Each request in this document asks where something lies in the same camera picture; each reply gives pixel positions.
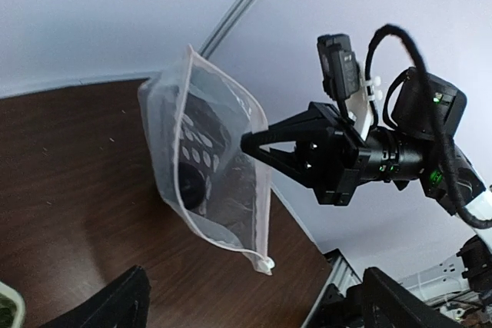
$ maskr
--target white wall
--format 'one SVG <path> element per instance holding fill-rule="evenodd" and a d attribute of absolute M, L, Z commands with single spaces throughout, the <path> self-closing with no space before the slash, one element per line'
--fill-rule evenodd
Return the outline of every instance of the white wall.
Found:
<path fill-rule="evenodd" d="M 0 0 L 0 95 L 158 71 L 234 0 Z"/>
<path fill-rule="evenodd" d="M 388 22 L 402 25 L 417 40 L 430 71 L 467 94 L 457 143 L 492 178 L 487 150 L 491 9 L 490 0 L 258 0 L 212 61 L 247 86 L 275 122 L 305 110 L 309 101 L 327 101 L 317 36 L 348 33 L 358 58 L 364 59 L 377 28 Z M 377 50 L 373 73 L 387 88 L 409 64 L 392 39 Z M 375 265 L 403 277 L 455 253 L 472 235 L 424 198 L 418 183 L 403 192 L 393 184 L 368 184 L 342 208 L 317 205 L 310 191 L 279 173 L 274 182 L 320 249 L 340 247 L 359 273 Z"/>

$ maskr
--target wood grain surface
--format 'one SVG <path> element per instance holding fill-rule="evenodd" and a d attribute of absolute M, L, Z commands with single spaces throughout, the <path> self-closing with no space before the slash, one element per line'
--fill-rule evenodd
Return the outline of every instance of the wood grain surface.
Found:
<path fill-rule="evenodd" d="M 0 280 L 25 326 L 79 305 L 132 265 L 150 327 L 298 327 L 330 268 L 276 197 L 272 277 L 196 237 L 155 189 L 137 88 L 122 81 L 0 100 Z"/>

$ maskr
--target white mesh bag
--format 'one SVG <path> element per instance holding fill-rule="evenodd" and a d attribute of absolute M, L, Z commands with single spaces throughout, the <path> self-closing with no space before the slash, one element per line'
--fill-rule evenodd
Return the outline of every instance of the white mesh bag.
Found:
<path fill-rule="evenodd" d="M 242 134 L 268 128 L 259 103 L 191 47 L 138 90 L 155 181 L 199 237 L 271 274 L 271 169 L 243 154 Z"/>

